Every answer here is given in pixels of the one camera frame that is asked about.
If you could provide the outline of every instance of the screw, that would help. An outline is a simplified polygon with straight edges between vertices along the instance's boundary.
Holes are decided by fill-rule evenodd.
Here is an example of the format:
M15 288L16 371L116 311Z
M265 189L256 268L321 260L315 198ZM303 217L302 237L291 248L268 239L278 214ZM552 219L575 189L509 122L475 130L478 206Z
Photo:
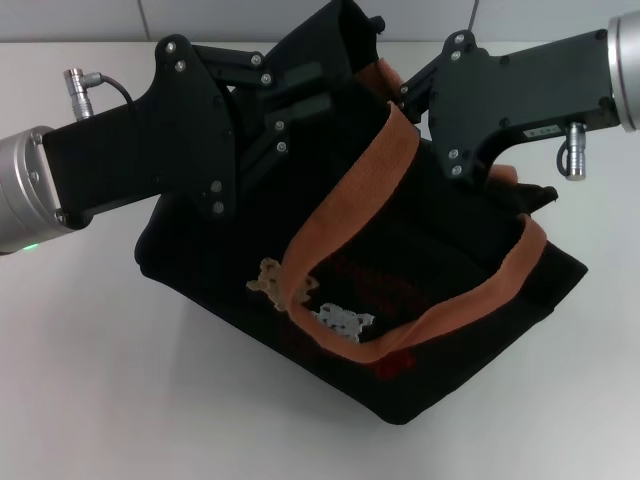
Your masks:
M222 212L224 212L224 203L222 202L216 202L213 204L213 213L215 213L216 215L220 215Z

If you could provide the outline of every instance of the orange strap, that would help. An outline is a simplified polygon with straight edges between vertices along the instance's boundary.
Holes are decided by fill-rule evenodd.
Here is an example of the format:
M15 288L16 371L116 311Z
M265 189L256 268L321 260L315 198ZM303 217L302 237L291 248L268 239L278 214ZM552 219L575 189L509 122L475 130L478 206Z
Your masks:
M398 108L369 148L304 223L282 261L280 295L291 320L323 348L358 363L444 335L490 314L513 299L538 263L546 245L544 231L522 215L524 231L500 269L482 285L439 303L417 320L366 343L347 340L317 321L295 300L307 275L353 238L389 200L416 154L419 135ZM513 182L510 167L496 176Z

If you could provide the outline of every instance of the bolt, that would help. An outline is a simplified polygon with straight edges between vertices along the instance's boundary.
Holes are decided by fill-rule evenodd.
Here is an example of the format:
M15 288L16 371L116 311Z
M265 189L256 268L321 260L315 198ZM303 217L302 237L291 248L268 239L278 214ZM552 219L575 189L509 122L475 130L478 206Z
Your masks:
M213 204L213 213L215 213L216 215L220 215L222 212L224 212L224 203L222 202L216 202Z
M220 193L222 191L222 182L220 180L215 180L211 183L211 191L213 193Z

